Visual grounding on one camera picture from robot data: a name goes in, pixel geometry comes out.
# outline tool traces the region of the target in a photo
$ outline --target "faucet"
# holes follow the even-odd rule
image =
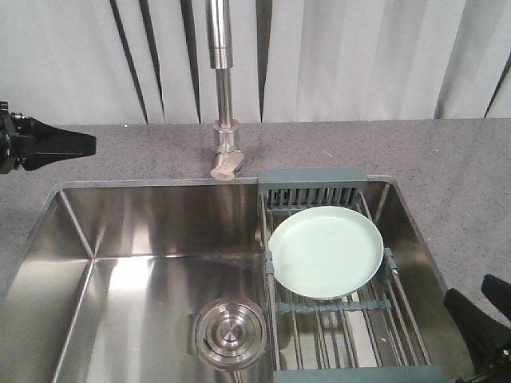
[[[221,181],[234,179],[245,155],[240,151],[240,124],[232,118],[232,42],[229,0],[206,0],[211,68],[216,71],[218,120],[214,136],[216,154],[210,174]]]

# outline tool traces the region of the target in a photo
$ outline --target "metal rack rods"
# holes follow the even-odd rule
[[[363,205],[364,213],[365,213],[366,217],[372,221],[373,218],[371,216],[369,206],[367,205],[367,201],[366,201],[366,198],[364,197],[364,194],[360,192],[359,196],[360,196],[360,200],[362,201],[362,205]],[[391,252],[390,252],[390,257],[392,257],[392,260],[394,261],[394,257]],[[417,321],[415,321],[415,317],[412,313],[410,303],[408,302],[408,298],[406,297],[405,290],[402,287],[402,283],[401,283],[401,279],[399,278],[399,273],[398,273],[397,267],[392,268],[391,276],[392,276],[392,282],[394,283],[394,285],[396,286],[396,290],[398,291],[399,298],[401,299],[401,302],[405,307],[406,318],[409,321],[409,323],[411,324],[412,330],[414,332],[414,336],[417,338],[417,342],[419,344],[419,348],[422,353],[422,357],[424,358],[424,361],[426,362],[426,364],[430,365],[431,364],[430,355],[426,348],[426,344],[424,343],[424,339],[422,338],[422,335],[418,329]],[[415,352],[414,345],[412,344],[410,334],[406,328],[406,323],[404,322],[404,317],[402,315],[402,311],[399,309],[398,300],[396,299],[396,294],[394,292],[394,286],[390,281],[387,283],[387,285],[389,287],[390,300],[392,301],[392,306],[394,307],[394,311],[397,314],[399,321],[401,322],[400,324],[402,325],[402,332],[405,335],[406,343],[408,344],[408,346],[410,348],[410,353],[412,355],[412,358],[414,359],[414,363],[416,365],[418,365],[419,364],[418,357]]]
[[[356,209],[358,212],[364,214],[367,218],[372,220],[372,216],[364,195],[359,192],[358,196],[360,200],[359,203],[355,204]],[[269,236],[275,229],[274,217],[271,210],[267,210],[264,198],[261,198],[260,202],[263,216],[263,243],[265,250],[267,250]],[[358,309],[362,312],[363,323],[365,324],[366,328],[366,338],[369,339],[371,348],[370,351],[372,351],[374,355],[373,363],[375,363],[377,366],[409,365],[410,361],[412,361],[412,363],[415,365],[419,365],[421,363],[431,364],[430,356],[427,352],[424,340],[418,330],[418,325],[415,321],[410,308],[410,304],[408,303],[408,299],[405,295],[404,288],[399,278],[398,270],[394,265],[394,258],[391,251],[386,252],[386,262],[390,263],[389,265],[386,265],[386,267],[390,267],[391,272],[390,277],[385,282],[374,278],[369,283],[367,283],[365,287],[358,290],[353,295],[345,297],[343,302],[353,303],[354,297],[360,302],[390,301],[391,308],[388,308],[389,306],[386,308],[380,307],[377,309],[379,310],[379,314],[376,314],[376,316],[375,314],[371,313],[373,309],[368,309],[367,306],[360,305],[361,308]],[[285,289],[283,289],[283,292],[281,292],[282,296],[278,298],[277,284],[273,275],[270,253],[268,252],[267,256],[265,257],[264,275],[267,283],[268,308],[270,310],[270,313],[268,314],[268,321],[275,369],[280,370],[283,367],[281,366],[281,357],[279,351],[279,329],[277,326],[276,310],[278,304],[277,299],[279,299],[280,302],[280,299],[285,297],[286,300],[290,302],[290,304],[297,303],[304,305],[307,304],[307,300],[295,296],[295,294]],[[329,369],[331,368],[332,364],[334,367],[340,368],[358,367],[361,362],[358,358],[358,343],[357,340],[354,339],[354,335],[352,334],[352,329],[350,326],[351,318],[347,317],[347,314],[344,310],[345,309],[327,311],[326,314],[323,313],[323,309],[319,310],[316,308],[313,311],[316,328],[314,336],[316,347],[314,347],[314,349],[316,352],[315,360],[317,362],[317,368]],[[290,313],[296,367],[298,369],[304,369],[307,368],[305,366],[306,354],[303,353],[303,340],[301,339],[302,334],[300,332],[305,331],[305,329],[300,329],[298,316],[306,314],[298,314],[298,312],[295,312],[294,310],[291,310]],[[337,329],[334,330],[332,337],[333,345],[330,346],[327,344],[325,336],[325,323],[323,319],[331,317],[324,317],[323,315],[334,315],[336,318]],[[386,356],[386,361],[383,360],[382,351],[380,349],[381,345],[378,344],[379,340],[377,339],[381,334],[377,336],[375,333],[374,320],[376,320],[376,322],[382,323],[381,326],[384,328],[385,338],[387,338],[390,343],[387,344],[386,348],[388,350],[392,350],[391,353],[394,355],[394,362],[389,362],[388,355]],[[343,354],[346,356],[346,359],[341,358],[339,342],[336,340],[335,331],[338,331],[343,335]]]

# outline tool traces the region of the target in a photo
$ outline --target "curtain fold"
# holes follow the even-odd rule
[[[137,71],[148,122],[150,124],[163,124],[164,114],[161,106],[160,90],[156,81],[140,4],[138,0],[120,0],[117,1],[117,7]]]
[[[467,0],[436,117],[482,118],[510,51],[511,2]]]
[[[197,123],[199,117],[180,2],[151,0],[149,5],[160,60],[165,120],[169,123]]]

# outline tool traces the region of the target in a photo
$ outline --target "white curtain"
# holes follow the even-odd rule
[[[510,7],[274,2],[263,120],[483,117],[511,51]]]
[[[467,1],[438,102],[438,116],[483,117],[510,51],[511,1]]]
[[[3,1],[0,99],[50,124],[143,123],[106,1]]]
[[[190,20],[179,0],[115,3],[134,77],[109,0],[2,2],[0,99],[50,124],[213,122],[204,0]],[[511,117],[511,0],[231,0],[231,16],[240,122]]]

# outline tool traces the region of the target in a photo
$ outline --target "faucet handle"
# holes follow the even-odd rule
[[[241,162],[245,158],[245,155],[239,150],[235,150],[230,153],[218,153],[217,156],[226,156],[224,161],[219,162],[209,174],[215,180],[219,181],[232,181],[234,180],[234,173],[240,169]]]

